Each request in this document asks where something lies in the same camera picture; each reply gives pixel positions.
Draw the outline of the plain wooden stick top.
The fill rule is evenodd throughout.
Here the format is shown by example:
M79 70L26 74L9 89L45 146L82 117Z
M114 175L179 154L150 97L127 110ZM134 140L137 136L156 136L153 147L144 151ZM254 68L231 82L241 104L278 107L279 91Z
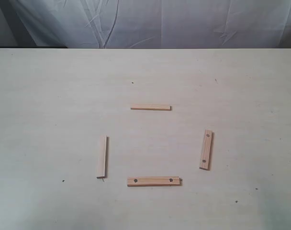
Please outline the plain wooden stick top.
M157 105L157 104L133 104L130 106L131 110L151 110L151 111L171 111L171 105Z

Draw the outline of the white backdrop cloth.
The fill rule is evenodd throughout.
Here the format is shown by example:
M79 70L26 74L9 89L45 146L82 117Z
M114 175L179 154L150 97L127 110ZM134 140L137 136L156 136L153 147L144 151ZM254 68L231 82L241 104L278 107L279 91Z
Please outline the white backdrop cloth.
M291 48L291 0L0 0L0 47Z

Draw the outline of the holed wooden stick bottom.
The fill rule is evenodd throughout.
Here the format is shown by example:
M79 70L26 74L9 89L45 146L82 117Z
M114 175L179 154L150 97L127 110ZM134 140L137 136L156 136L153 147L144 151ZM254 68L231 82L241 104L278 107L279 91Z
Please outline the holed wooden stick bottom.
M181 186L181 179L178 176L128 177L127 186Z

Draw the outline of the plain wooden stick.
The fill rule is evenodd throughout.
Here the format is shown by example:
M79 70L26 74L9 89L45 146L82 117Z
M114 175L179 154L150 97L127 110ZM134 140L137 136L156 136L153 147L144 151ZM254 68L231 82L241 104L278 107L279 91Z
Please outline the plain wooden stick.
M157 104L133 104L130 106L131 110L151 110L151 111L171 111L171 105L157 105Z
M106 160L108 153L108 137L103 136L100 140L100 148L97 158L96 178L103 179L106 177Z

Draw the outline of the holed wooden stick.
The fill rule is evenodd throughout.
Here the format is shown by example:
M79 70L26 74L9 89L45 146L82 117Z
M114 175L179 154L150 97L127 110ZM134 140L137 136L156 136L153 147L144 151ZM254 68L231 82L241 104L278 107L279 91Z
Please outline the holed wooden stick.
M211 155L212 155L213 132L205 130L201 149L201 158L199 168L202 170L210 170Z
M181 179L178 176L128 177L127 186L181 186Z

